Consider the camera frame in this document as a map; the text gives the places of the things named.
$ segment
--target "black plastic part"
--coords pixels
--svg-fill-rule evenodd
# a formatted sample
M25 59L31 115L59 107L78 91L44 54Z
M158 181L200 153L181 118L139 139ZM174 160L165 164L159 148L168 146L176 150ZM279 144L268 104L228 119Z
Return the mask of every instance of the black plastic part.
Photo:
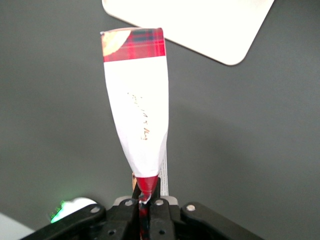
M69 240L90 239L91 230L95 230L106 217L106 209L99 204L88 205L61 220L47 225L22 238L23 240Z
M98 240L140 239L138 200L129 198L106 212L106 220Z
M151 240L175 240L175 226L171 220L169 203L165 199L155 198L150 203Z
M194 211L187 206L193 205ZM188 225L196 226L209 233L211 239L219 240L263 240L233 221L212 211L198 202L189 202L181 208L181 219Z

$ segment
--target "gray background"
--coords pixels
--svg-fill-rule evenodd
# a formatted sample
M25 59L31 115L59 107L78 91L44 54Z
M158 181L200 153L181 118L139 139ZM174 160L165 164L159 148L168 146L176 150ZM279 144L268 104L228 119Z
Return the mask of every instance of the gray background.
M0 1L0 212L38 229L61 200L131 193L99 35L127 26L100 0ZM236 66L166 48L169 194L319 239L320 1L275 0Z

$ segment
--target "metal screw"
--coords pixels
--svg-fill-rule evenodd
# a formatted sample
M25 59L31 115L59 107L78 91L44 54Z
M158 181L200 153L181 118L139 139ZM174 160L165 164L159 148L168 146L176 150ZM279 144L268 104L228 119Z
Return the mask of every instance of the metal screw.
M99 211L100 211L100 207L99 207L99 206L95 206L94 208L92 208L92 209L90 210L90 213L95 214L95 213L97 213L97 212L99 212Z
M157 206L161 206L161 205L164 204L164 201L161 200L161 199L158 199L157 201L154 202L154 204L157 205Z
M124 205L126 205L127 207L131 206L132 204L134 204L132 200L128 200L124 203Z
M193 212L193 211L195 211L196 210L196 207L194 206L194 205L188 205L188 206L186 206L186 209L189 211L189 212Z

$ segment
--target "screw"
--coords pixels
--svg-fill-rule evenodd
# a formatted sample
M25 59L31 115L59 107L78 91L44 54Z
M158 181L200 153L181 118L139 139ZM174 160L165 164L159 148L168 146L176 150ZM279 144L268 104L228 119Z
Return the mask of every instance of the screw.
M134 204L132 200L128 200L124 203L124 205L126 205L127 207L131 206L132 204Z
M161 199L158 199L157 201L154 202L154 204L157 205L157 206L161 206L161 205L164 204L164 201L161 200Z
M90 213L95 214L95 213L97 213L97 212L99 212L99 211L100 211L100 207L99 207L99 206L95 206L94 208L92 208L92 209L90 210Z
M188 206L186 206L186 209L189 211L189 212L193 212L193 211L195 211L196 210L196 207L194 206L194 205L188 205Z

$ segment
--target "green led light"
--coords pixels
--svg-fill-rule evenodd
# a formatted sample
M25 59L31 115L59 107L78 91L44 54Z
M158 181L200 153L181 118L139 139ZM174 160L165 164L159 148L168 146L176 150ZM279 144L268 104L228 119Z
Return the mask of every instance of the green led light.
M96 202L85 197L78 197L72 201L61 201L60 207L55 209L56 213L51 213L50 215L51 223L53 224L90 204L96 204Z

